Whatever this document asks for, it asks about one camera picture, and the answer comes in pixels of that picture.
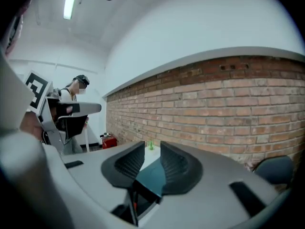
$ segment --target fluorescent light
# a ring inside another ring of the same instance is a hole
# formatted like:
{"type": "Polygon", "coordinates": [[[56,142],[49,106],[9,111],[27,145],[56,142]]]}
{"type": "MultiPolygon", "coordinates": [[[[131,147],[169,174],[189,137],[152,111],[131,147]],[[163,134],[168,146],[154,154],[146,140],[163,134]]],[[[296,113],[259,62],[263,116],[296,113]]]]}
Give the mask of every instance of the fluorescent light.
{"type": "Polygon", "coordinates": [[[66,0],[65,7],[63,9],[63,18],[66,20],[70,20],[72,16],[72,10],[75,0],[66,0]]]}

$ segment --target white wall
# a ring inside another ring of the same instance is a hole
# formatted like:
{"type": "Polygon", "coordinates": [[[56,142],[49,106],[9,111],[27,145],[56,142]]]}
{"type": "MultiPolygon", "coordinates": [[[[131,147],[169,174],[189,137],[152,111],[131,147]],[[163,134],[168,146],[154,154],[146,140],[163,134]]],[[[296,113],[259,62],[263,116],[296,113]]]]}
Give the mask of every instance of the white wall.
{"type": "MultiPolygon", "coordinates": [[[[86,75],[90,85],[85,95],[78,95],[78,101],[104,105],[100,113],[89,115],[89,142],[99,142],[100,135],[106,131],[106,109],[99,79],[103,75],[105,55],[98,47],[69,34],[25,25],[9,62],[19,76],[27,76],[30,70],[35,70],[52,80],[57,88],[65,87],[79,74],[86,75]]],[[[82,136],[78,139],[80,144],[85,144],[82,136]]]]}
{"type": "Polygon", "coordinates": [[[112,50],[103,94],[191,62],[251,54],[304,60],[303,40],[277,0],[165,0],[112,50]]]}

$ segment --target ceiling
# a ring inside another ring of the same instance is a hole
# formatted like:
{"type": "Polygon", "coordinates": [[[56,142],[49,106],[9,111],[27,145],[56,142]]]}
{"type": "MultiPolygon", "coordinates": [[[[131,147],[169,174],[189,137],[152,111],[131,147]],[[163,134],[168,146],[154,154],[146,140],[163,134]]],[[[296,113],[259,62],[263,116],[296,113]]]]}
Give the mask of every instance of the ceiling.
{"type": "Polygon", "coordinates": [[[72,19],[63,18],[65,0],[33,0],[25,26],[40,26],[99,45],[105,52],[153,5],[161,0],[75,0],[72,19]]]}

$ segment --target black chair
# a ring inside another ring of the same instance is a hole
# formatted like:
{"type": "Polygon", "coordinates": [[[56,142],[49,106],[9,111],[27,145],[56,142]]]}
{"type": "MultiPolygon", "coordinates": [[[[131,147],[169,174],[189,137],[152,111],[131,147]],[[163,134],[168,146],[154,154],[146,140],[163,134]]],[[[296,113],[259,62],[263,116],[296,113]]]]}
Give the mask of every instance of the black chair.
{"type": "Polygon", "coordinates": [[[293,176],[294,164],[288,156],[277,156],[261,161],[254,173],[268,181],[270,184],[290,184],[293,176]]]}

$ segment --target red box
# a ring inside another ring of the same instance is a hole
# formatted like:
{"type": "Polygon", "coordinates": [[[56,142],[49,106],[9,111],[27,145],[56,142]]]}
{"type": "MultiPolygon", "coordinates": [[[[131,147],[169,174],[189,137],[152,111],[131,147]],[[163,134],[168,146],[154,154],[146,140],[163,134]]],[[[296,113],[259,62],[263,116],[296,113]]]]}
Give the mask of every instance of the red box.
{"type": "Polygon", "coordinates": [[[115,137],[104,137],[103,138],[103,149],[117,146],[117,140],[115,137]]]}

